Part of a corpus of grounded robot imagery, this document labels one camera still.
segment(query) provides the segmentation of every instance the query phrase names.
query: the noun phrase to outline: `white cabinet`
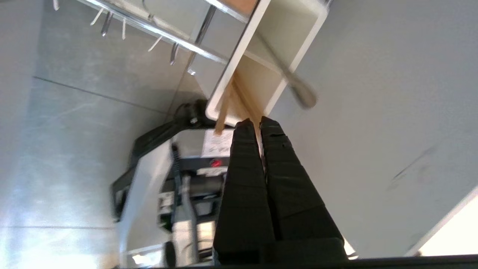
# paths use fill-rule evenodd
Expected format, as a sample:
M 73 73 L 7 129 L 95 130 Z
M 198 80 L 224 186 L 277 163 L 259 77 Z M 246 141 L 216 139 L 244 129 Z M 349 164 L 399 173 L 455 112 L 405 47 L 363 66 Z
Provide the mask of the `white cabinet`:
M 264 109 L 264 114 L 268 115 L 287 82 L 254 33 L 260 32 L 289 69 L 295 71 L 327 15 L 328 8 L 317 0 L 260 0 L 215 85 L 206 115 L 213 120 L 218 118 L 221 96 L 235 70 L 241 74 L 245 85 Z M 196 68 L 196 79 L 200 81 L 202 66 Z M 234 126 L 238 121 L 240 118 L 234 111 L 229 111 L 226 124 Z

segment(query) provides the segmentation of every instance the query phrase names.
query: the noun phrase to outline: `metal utensil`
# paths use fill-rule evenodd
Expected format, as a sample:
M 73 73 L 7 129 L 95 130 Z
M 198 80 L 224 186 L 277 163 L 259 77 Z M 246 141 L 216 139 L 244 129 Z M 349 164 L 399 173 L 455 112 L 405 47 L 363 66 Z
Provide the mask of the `metal utensil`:
M 299 78 L 296 74 L 292 73 L 289 68 L 282 62 L 277 54 L 274 52 L 272 47 L 267 43 L 264 37 L 256 32 L 257 37 L 262 41 L 264 47 L 269 51 L 269 54 L 274 59 L 275 64 L 281 70 L 282 75 L 287 80 L 287 83 L 291 87 L 293 93 L 298 98 L 299 102 L 302 104 L 304 108 L 313 108 L 317 103 L 317 97 L 312 90 L 312 88 L 307 85 L 301 78 Z

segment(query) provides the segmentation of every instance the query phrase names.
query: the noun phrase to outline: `floor tile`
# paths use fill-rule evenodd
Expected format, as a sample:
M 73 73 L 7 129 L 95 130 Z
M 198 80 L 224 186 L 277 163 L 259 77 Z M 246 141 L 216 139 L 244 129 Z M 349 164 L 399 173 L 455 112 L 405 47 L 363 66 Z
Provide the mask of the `floor tile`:
M 8 228 L 2 235 L 2 268 L 95 269 L 118 264 L 114 230 Z
M 7 225 L 112 227 L 109 185 L 164 117 L 35 79 Z
M 54 11 L 44 2 L 36 76 L 167 112 L 190 52 L 178 51 L 171 66 L 172 45 L 131 26 L 121 39 L 121 22 L 113 20 L 106 37 L 97 11 L 75 0 L 65 0 Z

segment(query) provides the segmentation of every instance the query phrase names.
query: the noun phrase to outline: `metal rail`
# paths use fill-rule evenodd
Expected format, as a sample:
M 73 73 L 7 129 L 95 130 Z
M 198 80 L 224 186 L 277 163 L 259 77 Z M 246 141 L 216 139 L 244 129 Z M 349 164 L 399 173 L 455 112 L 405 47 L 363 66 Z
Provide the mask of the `metal rail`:
M 203 42 L 204 35 L 206 35 L 206 31 L 211 24 L 212 17 L 214 16 L 214 12 L 216 11 L 216 7 L 211 5 L 209 6 L 209 9 L 207 10 L 206 17 L 204 18 L 203 24 L 201 25 L 201 29 L 199 30 L 199 33 L 197 34 L 196 40 L 194 41 L 194 44 L 196 45 L 201 45 L 201 42 Z M 196 58 L 196 53 L 193 53 L 191 56 L 191 59 L 189 60 L 189 64 L 187 65 L 187 72 L 191 75 L 195 75 L 196 72 L 191 69 L 191 65 L 193 64 L 194 59 Z
M 215 6 L 220 11 L 231 15 L 232 17 L 236 18 L 236 20 L 238 20 L 240 22 L 247 23 L 249 21 L 249 16 L 246 16 L 246 15 L 240 13 L 239 11 L 233 9 L 232 7 L 224 4 L 220 0 L 204 0 L 204 1 L 206 1 L 209 4 Z
M 211 59 L 211 60 L 213 60 L 215 62 L 218 62 L 218 63 L 221 63 L 221 64 L 227 64 L 228 63 L 228 60 L 225 59 L 222 55 L 219 55 L 218 53 L 207 50 L 207 49 L 200 48 L 200 47 L 196 46 L 195 44 L 179 37 L 175 33 L 171 32 L 169 30 L 163 29 L 163 28 L 147 21 L 146 19 L 141 18 L 140 16 L 137 16 L 137 15 L 135 15 L 135 14 L 129 12 L 129 11 L 126 11 L 126 10 L 124 10 L 124 9 L 122 9 L 122 8 L 112 4 L 112 3 L 109 3 L 105 0 L 83 0 L 83 1 L 89 2 L 89 3 L 91 3 L 93 5 L 96 5 L 100 8 L 104 8 L 104 9 L 108 10 L 109 12 L 112 12 L 113 14 L 118 15 L 118 16 L 126 19 L 131 24 L 134 24 L 138 27 L 142 27 L 142 28 L 148 30 L 149 32 L 152 32 L 152 33 L 161 35 L 165 38 L 168 38 L 171 41 L 173 41 L 175 43 L 178 43 L 180 46 L 182 46 L 186 49 L 189 49 L 193 52 L 196 52 L 197 54 L 199 54 L 199 55 L 201 55 L 205 58 Z

